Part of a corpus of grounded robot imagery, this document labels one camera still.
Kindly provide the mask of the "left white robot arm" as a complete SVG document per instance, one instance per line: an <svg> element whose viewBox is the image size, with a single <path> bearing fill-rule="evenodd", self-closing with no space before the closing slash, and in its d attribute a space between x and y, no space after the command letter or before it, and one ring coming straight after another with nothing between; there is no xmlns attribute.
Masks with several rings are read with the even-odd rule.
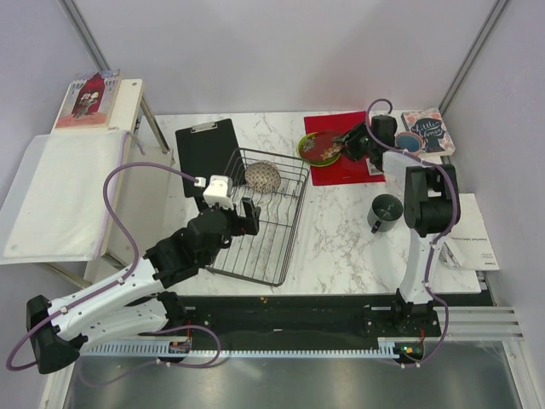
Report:
<svg viewBox="0 0 545 409"><path fill-rule="evenodd" d="M157 242L144 256L81 291L26 304L26 329L42 374L57 372L82 352L111 340L146 333L180 334L186 328L181 298L169 291L212 264L232 238L259 232L261 210L243 198L244 215L215 205Z"/></svg>

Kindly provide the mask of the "dark brown floral plate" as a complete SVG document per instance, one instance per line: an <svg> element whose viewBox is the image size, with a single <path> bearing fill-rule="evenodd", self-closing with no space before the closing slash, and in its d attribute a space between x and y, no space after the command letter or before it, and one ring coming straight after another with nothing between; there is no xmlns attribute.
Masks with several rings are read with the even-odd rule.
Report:
<svg viewBox="0 0 545 409"><path fill-rule="evenodd" d="M334 142L334 138L339 136L335 131L326 130L315 132L315 148L313 157L307 161L311 166L328 166L333 164L341 155L343 149L342 143Z"/></svg>

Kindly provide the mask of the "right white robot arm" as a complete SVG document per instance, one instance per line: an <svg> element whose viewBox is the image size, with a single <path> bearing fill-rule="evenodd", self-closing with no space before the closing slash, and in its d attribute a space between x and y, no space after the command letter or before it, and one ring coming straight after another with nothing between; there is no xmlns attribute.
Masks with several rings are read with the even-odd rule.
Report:
<svg viewBox="0 0 545 409"><path fill-rule="evenodd" d="M378 170L404 179L403 216L410 230L410 250L404 277L396 290L390 314L379 313L399 335L410 335L436 316L432 291L440 250L461 209L456 169L434 164L395 146L395 118L376 115L337 136L335 143L351 160L368 157Z"/></svg>

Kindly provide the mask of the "grey ceramic mug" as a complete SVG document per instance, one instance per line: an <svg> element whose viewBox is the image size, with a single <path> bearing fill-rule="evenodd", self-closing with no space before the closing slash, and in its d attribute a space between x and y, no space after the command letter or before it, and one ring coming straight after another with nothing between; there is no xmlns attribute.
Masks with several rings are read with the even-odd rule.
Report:
<svg viewBox="0 0 545 409"><path fill-rule="evenodd" d="M385 233L393 229L404 213L402 202L391 194L376 196L367 215L372 233Z"/></svg>

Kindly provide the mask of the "pink plastic cup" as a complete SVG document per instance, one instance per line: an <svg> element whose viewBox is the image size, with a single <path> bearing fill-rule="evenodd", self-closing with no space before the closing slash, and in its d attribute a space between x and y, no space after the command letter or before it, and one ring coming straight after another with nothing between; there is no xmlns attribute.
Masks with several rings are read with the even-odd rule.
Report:
<svg viewBox="0 0 545 409"><path fill-rule="evenodd" d="M395 136L395 146L416 156L426 152L425 141L412 131L403 131Z"/></svg>

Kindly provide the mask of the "green plate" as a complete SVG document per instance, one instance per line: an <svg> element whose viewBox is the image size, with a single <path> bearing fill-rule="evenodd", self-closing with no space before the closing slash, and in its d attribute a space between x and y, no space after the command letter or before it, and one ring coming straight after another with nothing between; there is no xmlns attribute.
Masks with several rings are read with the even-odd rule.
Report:
<svg viewBox="0 0 545 409"><path fill-rule="evenodd" d="M315 132L307 134L299 141L297 152L301 158L305 160L312 159L313 149L315 148L315 135Z"/></svg>

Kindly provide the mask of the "grey wire dish rack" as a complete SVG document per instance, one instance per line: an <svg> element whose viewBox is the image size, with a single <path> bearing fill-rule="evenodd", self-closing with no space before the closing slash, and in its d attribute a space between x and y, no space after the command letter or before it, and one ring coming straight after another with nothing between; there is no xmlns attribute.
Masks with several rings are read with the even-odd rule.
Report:
<svg viewBox="0 0 545 409"><path fill-rule="evenodd" d="M231 246L220 251L207 270L214 274L242 279L262 285L278 287L285 281L295 239L307 183L309 164L301 158L278 153L268 153L250 148L239 148L246 168L259 161L277 166L281 185L277 192L258 193L244 185L233 186L233 202L238 212L244 213L243 197L252 198L261 208L260 230L256 236L245 235L234 238Z"/></svg>

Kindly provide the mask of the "patterned ceramic bowl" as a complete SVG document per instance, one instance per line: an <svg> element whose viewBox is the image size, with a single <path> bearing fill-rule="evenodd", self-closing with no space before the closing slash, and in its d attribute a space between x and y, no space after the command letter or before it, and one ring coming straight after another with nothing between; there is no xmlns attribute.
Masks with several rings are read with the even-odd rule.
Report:
<svg viewBox="0 0 545 409"><path fill-rule="evenodd" d="M277 166L267 161L250 164L244 172L244 179L258 193L277 192L281 185Z"/></svg>

